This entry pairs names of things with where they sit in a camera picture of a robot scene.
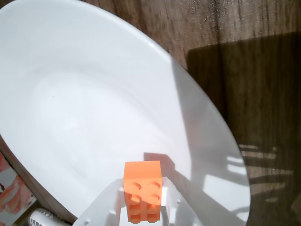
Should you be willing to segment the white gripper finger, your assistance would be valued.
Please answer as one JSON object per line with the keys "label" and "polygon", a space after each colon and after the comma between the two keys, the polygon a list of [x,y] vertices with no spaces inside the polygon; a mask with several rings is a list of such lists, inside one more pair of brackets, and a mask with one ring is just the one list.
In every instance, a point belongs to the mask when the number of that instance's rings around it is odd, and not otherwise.
{"label": "white gripper finger", "polygon": [[74,222],[75,226],[118,226],[125,207],[123,180],[108,185]]}
{"label": "white gripper finger", "polygon": [[166,209],[168,226],[202,226],[202,222],[167,177],[162,178],[161,206]]}

